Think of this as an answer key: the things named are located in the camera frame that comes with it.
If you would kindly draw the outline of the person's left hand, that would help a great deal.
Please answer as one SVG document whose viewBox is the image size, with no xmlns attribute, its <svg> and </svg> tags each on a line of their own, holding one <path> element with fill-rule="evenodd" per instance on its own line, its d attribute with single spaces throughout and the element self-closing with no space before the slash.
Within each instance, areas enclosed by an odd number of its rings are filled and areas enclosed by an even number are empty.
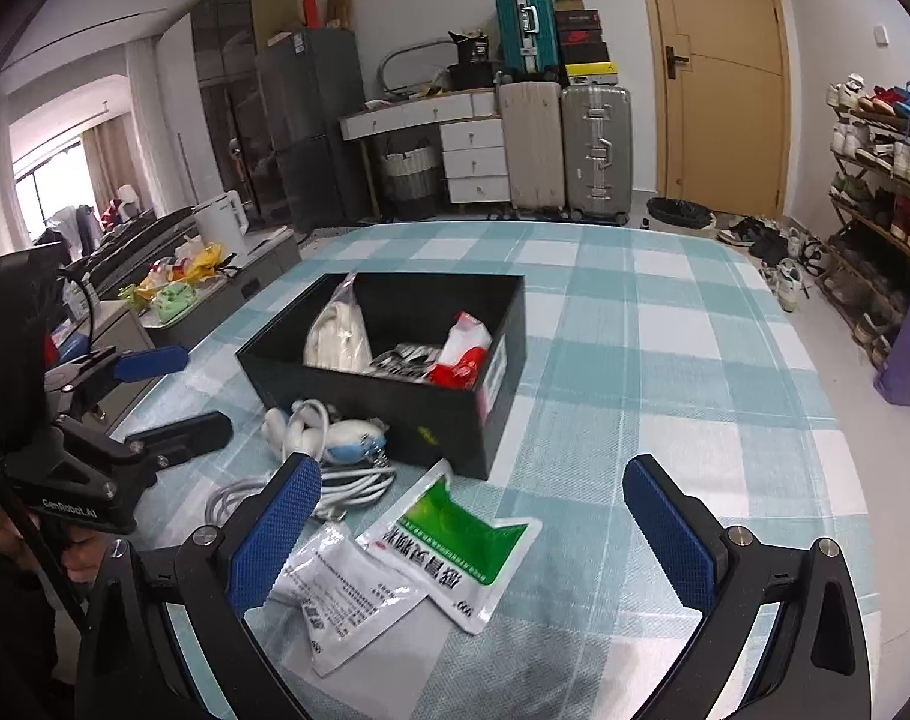
<svg viewBox="0 0 910 720">
<path fill-rule="evenodd" d="M 66 546 L 61 550 L 62 567 L 76 583 L 91 583 L 97 578 L 108 546 L 105 533 L 69 525 Z M 10 557 L 21 569 L 36 569 L 38 561 L 28 548 L 16 525 L 0 509 L 0 553 Z"/>
</svg>

